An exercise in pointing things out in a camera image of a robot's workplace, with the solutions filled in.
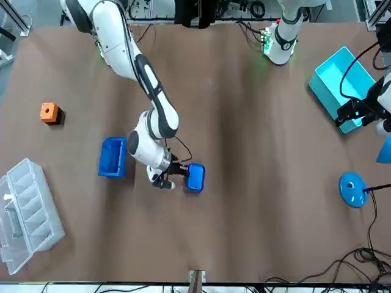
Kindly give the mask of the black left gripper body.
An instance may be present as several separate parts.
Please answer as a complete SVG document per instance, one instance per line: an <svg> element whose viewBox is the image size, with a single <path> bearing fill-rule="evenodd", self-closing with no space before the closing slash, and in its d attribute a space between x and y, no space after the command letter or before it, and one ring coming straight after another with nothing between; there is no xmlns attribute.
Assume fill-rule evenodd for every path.
<svg viewBox="0 0 391 293"><path fill-rule="evenodd" d="M380 118L382 110L377 102L377 94L368 91L363 100L353 100L353 119L359 119L362 126L367 126Z"/></svg>

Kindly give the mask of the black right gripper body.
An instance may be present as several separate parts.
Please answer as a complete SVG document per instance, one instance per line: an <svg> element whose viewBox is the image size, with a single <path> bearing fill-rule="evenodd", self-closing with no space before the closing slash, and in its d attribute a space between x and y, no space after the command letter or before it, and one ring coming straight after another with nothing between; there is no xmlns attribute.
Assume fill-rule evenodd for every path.
<svg viewBox="0 0 391 293"><path fill-rule="evenodd" d="M171 161L168 169L166 170L168 175L181 175L188 177L188 165L182 164L176 155L171 155Z"/></svg>

